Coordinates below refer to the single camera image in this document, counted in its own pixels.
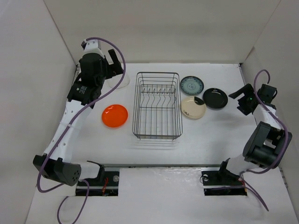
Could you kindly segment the orange plate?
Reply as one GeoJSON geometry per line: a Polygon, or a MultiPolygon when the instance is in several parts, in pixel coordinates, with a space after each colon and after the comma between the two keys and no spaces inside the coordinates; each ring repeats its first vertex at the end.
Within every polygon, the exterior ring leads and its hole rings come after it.
{"type": "Polygon", "coordinates": [[[128,119],[128,111],[122,105],[110,105],[104,109],[101,119],[107,127],[118,128],[126,123],[128,119]]]}

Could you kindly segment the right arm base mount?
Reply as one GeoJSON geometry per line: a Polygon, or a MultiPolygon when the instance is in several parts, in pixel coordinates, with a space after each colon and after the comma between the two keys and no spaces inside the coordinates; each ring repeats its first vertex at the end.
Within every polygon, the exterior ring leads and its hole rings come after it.
{"type": "Polygon", "coordinates": [[[244,184],[238,177],[221,174],[219,170],[203,169],[200,182],[205,196],[247,196],[244,184]]]}

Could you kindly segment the clear glass plate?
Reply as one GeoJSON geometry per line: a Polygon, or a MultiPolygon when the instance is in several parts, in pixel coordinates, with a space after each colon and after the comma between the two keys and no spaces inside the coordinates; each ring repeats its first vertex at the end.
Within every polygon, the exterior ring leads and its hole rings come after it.
{"type": "MultiPolygon", "coordinates": [[[[121,80],[122,78],[122,74],[114,76],[111,79],[108,79],[108,85],[109,87],[112,89],[113,87],[115,87],[121,80]]],[[[130,78],[129,76],[125,73],[125,76],[123,77],[123,80],[120,82],[120,84],[118,85],[118,87],[116,89],[121,89],[124,88],[126,86],[128,86],[130,83],[130,78]]]]}

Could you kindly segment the blue patterned ceramic plate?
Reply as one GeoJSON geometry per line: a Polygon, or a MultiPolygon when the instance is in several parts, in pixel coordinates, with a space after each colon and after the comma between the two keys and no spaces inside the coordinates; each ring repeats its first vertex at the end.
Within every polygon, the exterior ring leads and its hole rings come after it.
{"type": "Polygon", "coordinates": [[[204,83],[198,77],[186,76],[180,81],[180,88],[188,96],[197,96],[204,90],[204,83]]]}

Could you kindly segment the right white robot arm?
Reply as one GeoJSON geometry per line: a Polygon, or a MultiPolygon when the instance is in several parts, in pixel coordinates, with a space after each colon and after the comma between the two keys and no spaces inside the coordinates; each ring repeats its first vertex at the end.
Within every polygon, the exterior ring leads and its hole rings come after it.
{"type": "Polygon", "coordinates": [[[257,93],[252,85],[247,84],[229,95],[238,100],[238,110],[244,115],[251,113],[254,116],[257,127],[245,144],[243,153],[221,163],[216,172],[218,182],[226,184],[245,172],[254,172],[258,168],[274,169],[279,165],[292,140],[292,133],[286,130],[276,115],[276,106],[272,104],[276,95],[277,89],[266,84],[257,93]]]}

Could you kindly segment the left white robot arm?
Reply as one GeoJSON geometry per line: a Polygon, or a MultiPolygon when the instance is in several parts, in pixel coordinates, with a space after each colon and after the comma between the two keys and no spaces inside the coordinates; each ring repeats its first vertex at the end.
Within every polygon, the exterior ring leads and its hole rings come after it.
{"type": "Polygon", "coordinates": [[[41,178],[58,182],[59,185],[73,186],[89,179],[94,185],[104,181],[104,168],[96,162],[72,163],[72,151],[87,116],[95,103],[108,96],[113,90],[102,94],[104,82],[117,75],[124,78],[126,65],[119,60],[114,49],[108,51],[112,63],[97,50],[86,52],[79,60],[80,73],[67,95],[65,110],[52,141],[42,155],[36,155],[33,164],[39,171],[37,188],[41,188],[41,178]]]}

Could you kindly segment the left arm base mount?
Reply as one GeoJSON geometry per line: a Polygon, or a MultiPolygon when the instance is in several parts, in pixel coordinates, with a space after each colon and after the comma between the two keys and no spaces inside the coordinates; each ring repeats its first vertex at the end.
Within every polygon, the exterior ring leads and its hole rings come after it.
{"type": "Polygon", "coordinates": [[[100,179],[87,179],[89,183],[89,196],[118,196],[120,168],[106,167],[100,179]]]}

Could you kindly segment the cream and black plate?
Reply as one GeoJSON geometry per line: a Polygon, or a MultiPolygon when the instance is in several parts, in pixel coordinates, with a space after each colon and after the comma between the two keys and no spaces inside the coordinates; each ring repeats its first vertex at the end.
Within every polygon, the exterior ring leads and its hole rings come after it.
{"type": "Polygon", "coordinates": [[[199,97],[186,97],[181,101],[181,112],[190,119],[200,119],[206,113],[206,104],[199,97]]]}

